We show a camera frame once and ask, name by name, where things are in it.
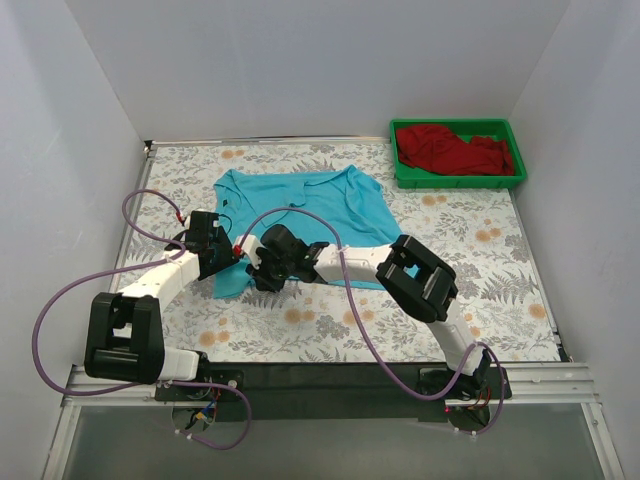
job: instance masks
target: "white enclosure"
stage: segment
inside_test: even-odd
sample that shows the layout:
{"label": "white enclosure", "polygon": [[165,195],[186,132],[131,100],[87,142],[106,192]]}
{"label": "white enclosure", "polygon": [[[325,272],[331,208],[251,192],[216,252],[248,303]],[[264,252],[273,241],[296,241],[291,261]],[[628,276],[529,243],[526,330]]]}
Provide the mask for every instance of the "white enclosure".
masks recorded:
{"label": "white enclosure", "polygon": [[[113,265],[141,139],[388,137],[394,117],[510,120],[559,331],[639,476],[638,50],[633,0],[0,0],[0,477],[43,470],[61,396],[32,366],[31,328],[58,288]],[[58,383],[105,285],[48,319]]]}

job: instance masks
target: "red cloth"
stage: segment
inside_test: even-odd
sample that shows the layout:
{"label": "red cloth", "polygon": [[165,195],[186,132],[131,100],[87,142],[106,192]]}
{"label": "red cloth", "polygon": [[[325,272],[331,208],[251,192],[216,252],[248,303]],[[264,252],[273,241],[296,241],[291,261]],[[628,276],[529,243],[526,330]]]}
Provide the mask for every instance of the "red cloth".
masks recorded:
{"label": "red cloth", "polygon": [[514,175],[505,140],[473,137],[471,143],[443,125],[414,125],[396,130],[398,159],[441,175]]}

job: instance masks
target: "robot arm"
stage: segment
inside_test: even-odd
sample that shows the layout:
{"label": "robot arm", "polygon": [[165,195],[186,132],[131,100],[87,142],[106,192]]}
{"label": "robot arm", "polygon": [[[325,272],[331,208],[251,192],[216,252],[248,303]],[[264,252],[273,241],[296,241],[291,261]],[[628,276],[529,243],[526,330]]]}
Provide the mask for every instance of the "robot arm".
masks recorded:
{"label": "robot arm", "polygon": [[[215,213],[192,212],[184,255],[115,294],[96,296],[85,353],[88,375],[147,384],[196,378],[206,355],[165,347],[161,312],[189,283],[234,265],[242,256],[248,257],[247,272],[259,290],[278,291],[291,276],[307,283],[343,279],[336,245],[306,245],[286,227],[275,225],[260,240],[250,235],[242,246],[237,239],[232,247],[217,220]],[[427,324],[447,366],[456,370],[474,340],[455,301],[455,272],[408,235],[391,245],[346,247],[344,254],[350,279],[383,285],[408,315]],[[410,269],[417,273],[410,274]],[[462,370],[460,382],[467,385],[462,390],[479,389],[489,364],[487,355],[474,350]]]}
{"label": "robot arm", "polygon": [[[307,246],[282,225],[267,230],[262,242],[249,235],[242,251],[250,261],[247,273],[256,280],[259,290],[277,291],[290,276],[316,283],[343,279],[336,245],[317,242]],[[453,269],[409,235],[400,235],[390,245],[346,247],[343,253],[349,278],[382,284],[405,313],[429,327],[445,354],[447,366],[458,369],[474,338],[455,299],[458,290]],[[462,373],[479,380],[486,368],[488,360],[482,350],[476,349]]]}

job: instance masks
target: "floral tablecloth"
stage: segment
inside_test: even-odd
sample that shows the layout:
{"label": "floral tablecloth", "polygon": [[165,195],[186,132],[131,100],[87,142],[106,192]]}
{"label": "floral tablecloth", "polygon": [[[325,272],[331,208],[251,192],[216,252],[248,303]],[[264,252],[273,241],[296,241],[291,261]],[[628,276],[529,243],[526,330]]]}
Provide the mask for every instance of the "floral tablecloth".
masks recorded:
{"label": "floral tablecloth", "polygon": [[[529,252],[507,190],[401,190],[388,144],[252,144],[158,148],[147,187],[183,211],[213,210],[213,183],[228,169],[244,173],[340,170],[353,164],[383,187],[391,212],[458,274],[459,301],[475,337],[505,361],[559,360]],[[155,196],[141,203],[138,224],[164,237],[180,225]],[[134,234],[126,265],[163,248]],[[142,271],[122,275],[119,286]],[[207,352],[213,361],[373,361],[343,288],[287,282],[270,294],[247,289],[212,298],[215,279],[192,284],[163,313],[165,343]],[[441,361],[426,325],[408,318],[383,291],[356,289],[365,326],[388,361]]]}

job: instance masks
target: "blue shirt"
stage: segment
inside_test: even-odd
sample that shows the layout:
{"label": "blue shirt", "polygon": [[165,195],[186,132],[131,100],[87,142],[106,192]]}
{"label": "blue shirt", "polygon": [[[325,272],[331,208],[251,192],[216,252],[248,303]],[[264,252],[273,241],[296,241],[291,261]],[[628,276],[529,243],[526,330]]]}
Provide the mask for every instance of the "blue shirt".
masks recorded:
{"label": "blue shirt", "polygon": [[[402,232],[389,211],[382,188],[353,165],[337,172],[246,175],[229,170],[214,185],[217,213],[233,220],[229,239],[243,235],[258,215],[277,207],[299,207],[329,222],[343,245],[375,247],[394,242]],[[224,226],[226,219],[220,220]],[[258,238],[272,225],[285,225],[305,243],[336,243],[327,228],[306,215],[277,212],[259,222],[252,234]],[[251,279],[248,260],[216,274],[214,298],[236,297]],[[352,282],[354,286],[382,289],[379,284]]]}

